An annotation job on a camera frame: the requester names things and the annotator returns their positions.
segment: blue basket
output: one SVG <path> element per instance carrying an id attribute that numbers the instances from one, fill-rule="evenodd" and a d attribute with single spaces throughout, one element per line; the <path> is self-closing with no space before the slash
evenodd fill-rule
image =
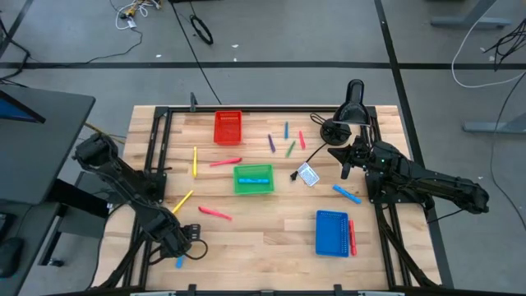
<path id="1" fill-rule="evenodd" d="M 316 212 L 316 254 L 348 257 L 349 229 L 347 213 L 330 210 Z"/>

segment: red marker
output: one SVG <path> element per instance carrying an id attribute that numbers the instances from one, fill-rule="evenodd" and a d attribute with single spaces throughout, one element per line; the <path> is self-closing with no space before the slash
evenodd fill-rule
<path id="1" fill-rule="evenodd" d="M 223 160 L 223 161 L 220 161 L 220 162 L 216 162 L 216 163 L 210 164 L 210 166 L 217 166 L 217 165 L 221 165 L 221 164 L 236 164 L 238 162 L 241 162 L 241 160 L 242 160 L 242 158 L 238 157 L 238 158 L 231 159 L 231 160 Z"/>
<path id="2" fill-rule="evenodd" d="M 302 150 L 305 150 L 305 140 L 303 140 L 303 133 L 299 131 L 299 143 L 302 146 Z"/>
<path id="3" fill-rule="evenodd" d="M 205 214 L 209 214 L 209 215 L 214 215 L 214 216 L 218 216 L 218 217 L 221 217 L 221 218 L 225 218 L 226 220 L 229 220 L 229 221 L 232 220 L 232 217 L 230 217 L 229 215 L 221 214 L 219 212 L 216 212 L 215 210 L 207 209 L 204 206 L 200 206 L 199 210 L 201 212 L 205 213 Z"/>
<path id="4" fill-rule="evenodd" d="M 358 251 L 356 250 L 356 238 L 354 237 L 354 221 L 349 220 L 348 227 L 351 233 L 351 254 L 353 254 L 353 256 L 356 256 L 356 254 L 358 254 Z"/>

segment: floor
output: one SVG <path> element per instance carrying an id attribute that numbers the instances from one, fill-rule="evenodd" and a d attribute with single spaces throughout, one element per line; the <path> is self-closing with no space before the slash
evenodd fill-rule
<path id="1" fill-rule="evenodd" d="M 383 0 L 382 4 L 426 166 L 477 180 L 490 192 L 488 214 L 460 213 L 439 222 L 453 284 L 457 289 L 526 293 L 522 280 L 526 233 L 510 203 L 491 181 L 491 135 L 461 129 L 463 121 L 495 120 L 512 84 L 482 89 L 455 84 L 447 64 L 466 30 L 429 25 L 432 16 L 465 13 L 475 2 Z M 128 1 L 113 3 L 118 7 Z M 215 44 L 210 47 L 193 36 L 183 18 L 182 24 L 199 60 L 208 62 L 205 73 L 224 104 L 340 104 L 346 83 L 359 78 L 366 85 L 366 104 L 401 105 L 373 1 L 223 0 L 193 5 L 212 31 Z M 22 22 L 16 21 L 24 7 L 25 17 Z M 181 16 L 191 14 L 187 2 L 176 4 L 176 8 Z M 4 0 L 0 10 L 8 29 L 15 24 L 14 39 L 39 62 L 84 62 L 121 53 L 140 37 L 115 28 L 115 11 L 108 0 Z M 481 48 L 490 47 L 513 30 L 525 10 L 524 1 L 498 1 L 488 16 L 509 18 L 513 25 L 503 30 L 474 31 L 457 62 L 466 67 L 491 63 Z M 97 102 L 89 121 L 121 135 L 127 132 L 136 104 L 188 104 L 190 92 L 196 94 L 199 104 L 217 104 L 193 63 L 171 7 L 150 9 L 148 17 L 138 16 L 136 23 L 143 34 L 142 44 L 126 55 L 77 69 L 25 70 L 13 80 L 34 88 L 94 96 Z M 21 52 L 10 45 L 0 65 L 21 58 Z M 525 60 L 526 51 L 522 50 L 506 61 Z M 11 71 L 0 68 L 0 75 Z M 463 83 L 472 85 L 518 74 L 507 70 L 457 71 Z M 511 97 L 503 120 L 526 109 L 526 101 L 519 99 L 525 93 L 526 85 L 522 84 Z M 81 137 L 89 134 L 83 131 Z M 497 137 L 496 143 L 496 179 L 525 215 L 526 159 L 521 155 L 526 142 L 522 136 L 507 135 Z M 74 183 L 79 172 L 78 165 L 68 160 L 60 177 Z M 436 203 L 438 216 L 455 210 L 448 201 Z M 43 271 L 31 271 L 30 283 L 21 295 L 85 288 L 95 269 L 90 262 L 95 261 L 97 246 L 94 239 L 64 239 L 56 256 L 68 258 L 69 264 L 45 276 Z"/>

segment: wooden table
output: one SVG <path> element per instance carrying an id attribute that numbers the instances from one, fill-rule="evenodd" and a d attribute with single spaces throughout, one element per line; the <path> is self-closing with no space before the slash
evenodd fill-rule
<path id="1" fill-rule="evenodd" d="M 154 106 L 134 108 L 123 156 L 134 169 L 143 169 L 154 109 Z M 408 155 L 397 107 L 377 106 L 376 110 L 383 141 Z M 321 116 L 329 118 L 332 114 L 321 113 Z M 285 121 L 289 124 L 288 140 L 284 139 Z M 159 142 L 163 125 L 159 125 Z M 164 201 L 171 210 L 187 192 L 194 190 L 177 217 L 182 224 L 201 224 L 201 237 L 210 250 L 199 261 L 185 258 L 182 269 L 175 268 L 175 259 L 152 266 L 147 289 L 186 290 L 189 284 L 197 284 L 199 290 L 331 290 L 333 284 L 341 284 L 344 289 L 387 289 L 374 206 L 367 202 L 363 171 L 354 169 L 347 180 L 340 179 L 341 165 L 327 149 L 322 149 L 309 162 L 320 175 L 320 182 L 308 187 L 300 178 L 290 181 L 289 175 L 323 143 L 320 126 L 311 121 L 309 113 L 243 113 L 240 146 L 216 145 L 213 126 L 213 113 L 173 115 L 166 158 L 166 166 L 173 169 L 166 171 L 168 182 Z M 301 150 L 298 142 L 290 158 L 285 158 L 299 130 L 305 136 L 307 148 Z M 359 134 L 357 127 L 352 127 L 352 131 L 350 141 Z M 268 133 L 274 139 L 277 150 L 274 154 L 270 152 Z M 191 175 L 193 146 L 198 147 L 197 178 Z M 209 166 L 212 162 L 234 157 L 242 157 L 242 164 L 272 164 L 275 192 L 234 195 L 233 166 Z M 335 192 L 332 189 L 335 183 L 360 197 L 363 203 L 357 205 Z M 198 206 L 231 215 L 233 220 L 202 214 Z M 421 207 L 401 204 L 397 209 L 405 247 L 427 276 L 439 283 Z M 345 211 L 354 220 L 358 242 L 356 257 L 315 254 L 317 210 Z M 133 211 L 123 207 L 108 222 L 95 285 L 104 281 L 121 261 L 128 248 L 133 217 Z M 390 250 L 397 283 L 401 284 L 398 257 L 392 247 Z M 203 247 L 196 243 L 191 254 L 197 256 L 202 251 Z"/>

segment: computer monitor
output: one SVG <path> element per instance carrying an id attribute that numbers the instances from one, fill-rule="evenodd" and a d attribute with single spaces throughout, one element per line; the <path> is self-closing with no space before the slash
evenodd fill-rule
<path id="1" fill-rule="evenodd" d="M 46 118 L 0 90 L 0 118 L 32 123 L 44 123 Z"/>

